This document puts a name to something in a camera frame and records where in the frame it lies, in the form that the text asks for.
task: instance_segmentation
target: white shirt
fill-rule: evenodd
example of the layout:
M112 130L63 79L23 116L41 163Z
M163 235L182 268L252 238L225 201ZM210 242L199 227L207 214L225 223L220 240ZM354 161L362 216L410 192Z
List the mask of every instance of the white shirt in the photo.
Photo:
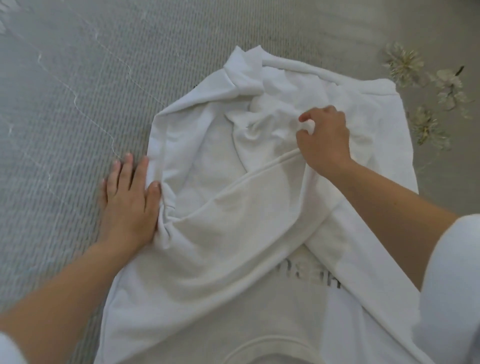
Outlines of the white shirt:
M480 215L460 218L430 258L414 341L436 364L479 362L479 237ZM268 355L271 338L284 340L285 355ZM247 342L266 345L249 350ZM296 350L301 343L310 346L305 355L316 349L321 360L331 364L415 362L304 248L243 295L134 362L155 358L162 364L183 363L196 356L217 363L241 358L243 353L242 363L303 363L301 350ZM3 334L0 357L5 363L26 364L13 341Z

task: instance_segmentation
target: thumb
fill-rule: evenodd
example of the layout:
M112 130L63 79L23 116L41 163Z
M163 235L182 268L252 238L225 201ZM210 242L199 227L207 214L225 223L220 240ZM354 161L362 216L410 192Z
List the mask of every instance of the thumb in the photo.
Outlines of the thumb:
M162 189L160 183L157 181L152 182L147 189L145 212L151 219L158 219L158 213L160 210L160 198L162 196Z
M297 145L300 151L302 151L310 143L311 137L312 136L308 134L308 131L304 129L297 131Z

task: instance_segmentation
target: textured fabric surface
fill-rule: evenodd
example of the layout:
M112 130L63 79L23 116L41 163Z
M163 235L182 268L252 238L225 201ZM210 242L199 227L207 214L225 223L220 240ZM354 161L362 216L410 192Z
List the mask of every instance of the textured fabric surface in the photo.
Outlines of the textured fabric surface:
M321 18L315 1L297 0L0 2L18 5L0 8L0 310L95 240L95 188L115 155L145 153L154 115L236 45L384 76L372 54L388 35L363 25L353 38L326 31L341 21L336 1L324 2ZM349 5L354 17L382 15L378 1L366 2L370 12ZM92 362L100 319L101 309L72 363Z

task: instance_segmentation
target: person's white sleeve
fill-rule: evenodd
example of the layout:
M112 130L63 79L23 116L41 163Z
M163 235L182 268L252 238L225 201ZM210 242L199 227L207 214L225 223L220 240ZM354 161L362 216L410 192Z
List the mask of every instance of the person's white sleeve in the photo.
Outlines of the person's white sleeve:
M425 272L415 343L435 364L470 360L480 327L480 215L459 218L441 237Z
M27 364L17 345L7 335L0 332L0 362L8 364Z

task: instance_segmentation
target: white sleeve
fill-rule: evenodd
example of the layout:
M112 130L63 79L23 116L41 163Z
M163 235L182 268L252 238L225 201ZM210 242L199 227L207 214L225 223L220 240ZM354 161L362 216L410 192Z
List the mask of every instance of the white sleeve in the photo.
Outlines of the white sleeve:
M2 363L27 364L17 345L7 335L0 332L0 358Z
M459 218L425 272L415 343L436 364L465 363L480 327L480 215Z

